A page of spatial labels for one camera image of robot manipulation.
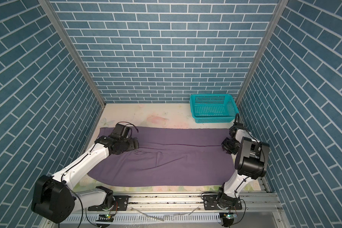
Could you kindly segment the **purple trousers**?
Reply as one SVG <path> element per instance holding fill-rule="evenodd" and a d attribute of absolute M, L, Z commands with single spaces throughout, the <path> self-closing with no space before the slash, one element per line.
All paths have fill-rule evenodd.
<path fill-rule="evenodd" d="M 140 127 L 139 149 L 110 155 L 88 176 L 117 187 L 222 185 L 235 172 L 221 143 L 228 129 Z"/>

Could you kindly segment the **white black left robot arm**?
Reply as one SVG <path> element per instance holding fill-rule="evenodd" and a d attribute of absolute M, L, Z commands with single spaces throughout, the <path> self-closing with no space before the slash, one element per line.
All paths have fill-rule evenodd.
<path fill-rule="evenodd" d="M 118 202 L 112 190 L 97 186 L 89 191 L 74 192 L 74 187 L 90 170 L 110 155 L 120 155 L 138 148 L 137 138 L 97 138 L 94 145 L 74 162 L 51 176 L 43 175 L 37 179 L 31 210 L 56 224 L 65 221 L 72 212 L 83 211 L 89 207 L 97 207 L 103 211 L 117 210 Z"/>

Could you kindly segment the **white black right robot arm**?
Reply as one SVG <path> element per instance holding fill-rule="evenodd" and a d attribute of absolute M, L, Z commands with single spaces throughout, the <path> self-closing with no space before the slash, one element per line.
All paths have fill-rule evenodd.
<path fill-rule="evenodd" d="M 222 143 L 222 149 L 235 155 L 235 171 L 232 177 L 219 188 L 217 204 L 221 209 L 235 207 L 246 185 L 264 177 L 268 169 L 270 146 L 253 137 L 245 127 L 230 128 L 230 138 Z"/>

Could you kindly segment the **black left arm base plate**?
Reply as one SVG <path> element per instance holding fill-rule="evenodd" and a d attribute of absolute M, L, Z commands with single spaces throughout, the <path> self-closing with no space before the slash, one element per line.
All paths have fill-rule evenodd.
<path fill-rule="evenodd" d="M 113 196 L 112 204 L 109 208 L 105 206 L 92 206 L 89 207 L 89 211 L 126 211 L 128 207 L 129 196 L 128 195 L 116 195 Z"/>

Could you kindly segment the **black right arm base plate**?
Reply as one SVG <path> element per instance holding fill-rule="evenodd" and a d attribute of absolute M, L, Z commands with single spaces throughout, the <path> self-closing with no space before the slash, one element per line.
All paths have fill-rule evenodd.
<path fill-rule="evenodd" d="M 218 196 L 213 193 L 202 193 L 200 195 L 204 209 L 206 211 L 212 210 L 241 210 L 242 205 L 239 198 L 232 198 L 225 194 Z"/>

